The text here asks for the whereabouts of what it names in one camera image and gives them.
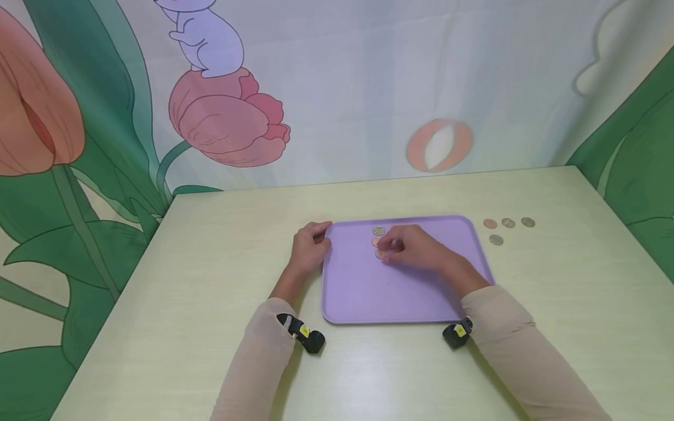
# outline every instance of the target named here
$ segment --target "beige sleeve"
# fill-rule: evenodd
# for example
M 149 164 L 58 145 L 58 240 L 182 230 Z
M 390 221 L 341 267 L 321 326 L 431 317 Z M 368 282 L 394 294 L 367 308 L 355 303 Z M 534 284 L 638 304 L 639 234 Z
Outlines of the beige sleeve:
M 224 378 L 211 421 L 267 421 L 281 375 L 295 347 L 288 330 L 276 316 L 297 316 L 280 298 L 262 303 L 245 334 Z
M 462 300 L 470 335 L 532 420 L 610 420 L 583 380 L 501 286 Z

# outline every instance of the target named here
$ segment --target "white rabbit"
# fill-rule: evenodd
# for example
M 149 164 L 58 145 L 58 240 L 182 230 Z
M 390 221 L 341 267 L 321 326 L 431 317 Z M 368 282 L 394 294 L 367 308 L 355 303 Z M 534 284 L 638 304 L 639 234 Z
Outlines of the white rabbit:
M 180 42 L 192 70 L 202 77 L 234 73 L 243 64 L 243 43 L 224 19 L 211 11 L 216 0 L 154 0 L 176 23 L 169 36 Z

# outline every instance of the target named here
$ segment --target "pink flower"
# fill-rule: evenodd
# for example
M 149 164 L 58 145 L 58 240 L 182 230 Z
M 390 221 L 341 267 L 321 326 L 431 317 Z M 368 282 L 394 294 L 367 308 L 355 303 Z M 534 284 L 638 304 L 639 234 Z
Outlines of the pink flower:
M 0 7 L 0 176 L 70 164 L 83 150 L 75 96 L 28 31 Z
M 253 75 L 243 67 L 211 78 L 188 71 L 169 100 L 173 128 L 187 143 L 221 164 L 269 164 L 285 150 L 290 127 L 281 124 L 281 101 L 259 94 L 258 89 Z

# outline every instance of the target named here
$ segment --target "light green table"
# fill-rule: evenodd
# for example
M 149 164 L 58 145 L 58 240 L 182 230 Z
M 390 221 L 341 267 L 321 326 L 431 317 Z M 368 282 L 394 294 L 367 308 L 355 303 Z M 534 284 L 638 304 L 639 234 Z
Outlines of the light green table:
M 300 226 L 440 214 L 474 222 L 497 282 L 616 420 L 672 419 L 674 286 L 572 167 L 179 196 L 53 419 L 207 420 Z M 488 230 L 485 218 L 518 224 Z M 320 279 L 300 314 L 328 343 L 318 358 L 298 347 L 274 420 L 522 417 L 443 325 L 332 326 Z

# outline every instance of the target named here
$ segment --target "printed fabric backdrop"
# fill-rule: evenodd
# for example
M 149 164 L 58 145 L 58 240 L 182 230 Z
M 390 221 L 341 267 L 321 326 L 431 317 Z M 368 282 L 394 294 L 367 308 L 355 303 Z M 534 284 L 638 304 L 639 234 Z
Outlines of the printed fabric backdrop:
M 51 417 L 181 193 L 568 161 L 674 279 L 672 19 L 669 0 L 0 0 L 0 418 Z

